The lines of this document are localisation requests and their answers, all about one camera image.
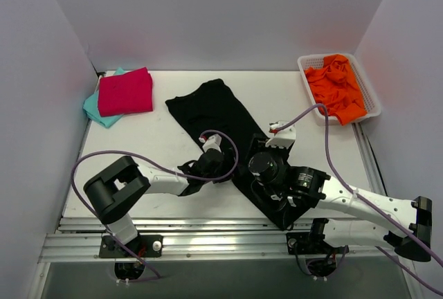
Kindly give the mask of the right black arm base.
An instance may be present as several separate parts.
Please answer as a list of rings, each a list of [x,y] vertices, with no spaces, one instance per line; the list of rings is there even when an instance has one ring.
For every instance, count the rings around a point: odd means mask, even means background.
[[[313,239],[308,232],[286,233],[288,254],[293,255],[302,274],[327,280],[349,253],[348,246],[333,247],[322,239]]]

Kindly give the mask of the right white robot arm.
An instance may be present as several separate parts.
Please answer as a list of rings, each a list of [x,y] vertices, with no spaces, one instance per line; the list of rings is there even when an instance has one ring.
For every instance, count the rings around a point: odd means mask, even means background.
[[[324,171],[290,165],[294,142],[274,141],[253,135],[246,161],[253,177],[251,201],[278,228],[288,229],[311,209],[335,210],[349,219],[315,218],[307,236],[311,250],[321,253],[345,245],[392,247],[406,259],[430,261],[430,199],[394,199],[355,187],[346,189]]]

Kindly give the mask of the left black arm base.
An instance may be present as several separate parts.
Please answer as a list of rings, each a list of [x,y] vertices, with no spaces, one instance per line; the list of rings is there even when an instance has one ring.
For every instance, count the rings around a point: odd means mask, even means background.
[[[136,254],[140,259],[157,258],[162,256],[162,235],[138,235],[135,239],[125,244],[125,247]],[[130,258],[132,255],[122,248],[111,235],[103,235],[100,243],[98,257],[101,259]],[[119,280],[139,281],[146,266],[136,260],[135,262],[116,262],[114,273]]]

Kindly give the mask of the black t-shirt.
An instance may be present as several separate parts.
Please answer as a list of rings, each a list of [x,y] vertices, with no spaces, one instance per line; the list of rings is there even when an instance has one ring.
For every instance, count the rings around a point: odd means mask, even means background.
[[[249,199],[279,229],[285,230],[295,222],[296,209],[280,207],[277,201],[264,196],[253,175],[247,170],[248,152],[252,140],[267,138],[244,105],[221,79],[203,83],[196,91],[165,101],[168,111],[191,139],[208,129],[227,134],[239,151],[239,162],[234,171],[233,185]]]

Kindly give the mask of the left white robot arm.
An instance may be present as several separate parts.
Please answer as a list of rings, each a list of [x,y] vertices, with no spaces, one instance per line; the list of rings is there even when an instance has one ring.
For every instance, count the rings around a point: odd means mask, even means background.
[[[83,187],[101,223],[116,238],[114,247],[124,257],[135,255],[140,247],[139,233],[129,211],[144,194],[170,194],[186,197],[207,183],[230,179],[235,165],[233,153],[209,148],[196,161],[188,161],[171,173],[143,167],[131,156],[117,161],[89,179]]]

